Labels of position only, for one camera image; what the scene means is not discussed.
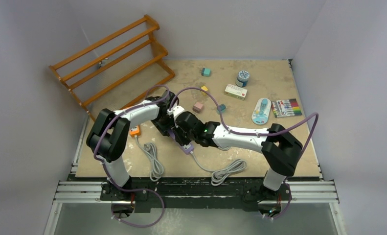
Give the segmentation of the yellow charger plug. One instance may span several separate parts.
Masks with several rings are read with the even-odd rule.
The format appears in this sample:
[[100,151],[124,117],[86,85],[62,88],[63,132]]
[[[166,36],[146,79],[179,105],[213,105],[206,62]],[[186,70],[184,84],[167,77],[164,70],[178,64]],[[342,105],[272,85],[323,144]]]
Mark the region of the yellow charger plug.
[[202,95],[207,96],[208,88],[206,86],[202,86],[201,87],[201,93],[202,93]]

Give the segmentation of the purple power strip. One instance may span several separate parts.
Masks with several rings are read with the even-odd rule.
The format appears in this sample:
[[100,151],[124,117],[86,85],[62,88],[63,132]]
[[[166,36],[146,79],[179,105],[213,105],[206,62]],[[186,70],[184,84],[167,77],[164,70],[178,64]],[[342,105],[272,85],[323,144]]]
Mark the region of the purple power strip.
[[169,129],[167,132],[168,132],[170,138],[172,138],[172,139],[176,142],[176,144],[178,145],[178,147],[179,147],[186,155],[189,155],[189,154],[193,153],[193,151],[194,151],[194,145],[193,145],[192,142],[190,142],[189,144],[181,144],[181,143],[179,143],[179,142],[177,141],[177,137],[176,137],[175,133],[174,133],[171,129]]

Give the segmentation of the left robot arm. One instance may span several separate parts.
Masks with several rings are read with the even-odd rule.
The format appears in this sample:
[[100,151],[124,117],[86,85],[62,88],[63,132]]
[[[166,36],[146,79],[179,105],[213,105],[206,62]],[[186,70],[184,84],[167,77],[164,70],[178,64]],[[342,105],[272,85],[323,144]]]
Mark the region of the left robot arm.
[[167,109],[174,97],[173,92],[165,91],[162,96],[148,97],[138,105],[118,111],[103,109],[98,114],[86,145],[101,162],[108,181],[117,189],[134,191],[122,158],[130,130],[151,121],[163,136],[170,136],[168,131],[174,120],[167,114]]

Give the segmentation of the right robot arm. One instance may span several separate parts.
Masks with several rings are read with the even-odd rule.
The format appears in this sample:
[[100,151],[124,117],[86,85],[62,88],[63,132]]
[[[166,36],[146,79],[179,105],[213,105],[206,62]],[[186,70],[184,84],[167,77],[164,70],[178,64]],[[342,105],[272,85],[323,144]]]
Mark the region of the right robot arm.
[[201,122],[189,111],[168,111],[174,119],[176,140],[191,141],[202,147],[236,147],[262,154],[269,164],[263,186],[271,191],[279,190],[287,177],[294,175],[305,146],[280,124],[270,128],[247,129],[226,126],[224,123]]

